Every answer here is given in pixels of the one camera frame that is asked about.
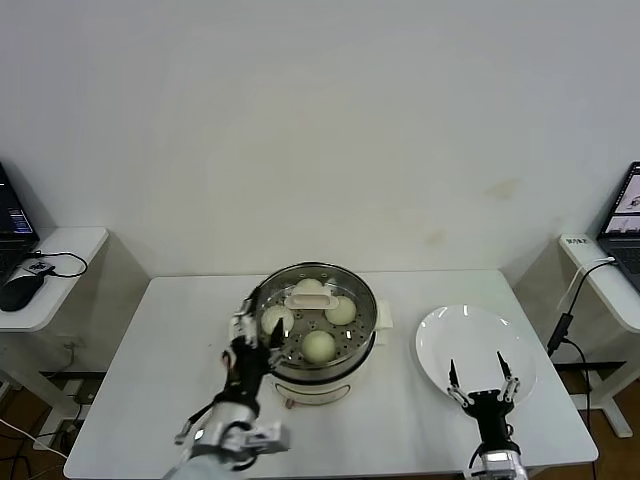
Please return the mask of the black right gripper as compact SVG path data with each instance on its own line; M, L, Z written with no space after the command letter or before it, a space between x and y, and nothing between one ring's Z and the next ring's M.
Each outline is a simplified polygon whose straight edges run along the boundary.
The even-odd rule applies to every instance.
M497 351L496 354L504 378L500 393L499 391L476 391L468 396L460 387L453 359L450 360L449 386L446 391L468 416L476 420L481 439L480 451L515 451L516 443L511 440L511 430L506 416L514 409L513 401L521 382L513 375L501 352Z

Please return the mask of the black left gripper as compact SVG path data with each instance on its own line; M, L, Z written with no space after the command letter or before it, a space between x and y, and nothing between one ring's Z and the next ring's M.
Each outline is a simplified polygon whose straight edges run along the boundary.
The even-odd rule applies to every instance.
M283 319L278 320L270 335L269 349L258 342L255 314L259 292L259 288L255 287L231 318L231 344L221 357L227 374L224 388L219 394L220 402L258 406L257 397L263 377L285 357Z

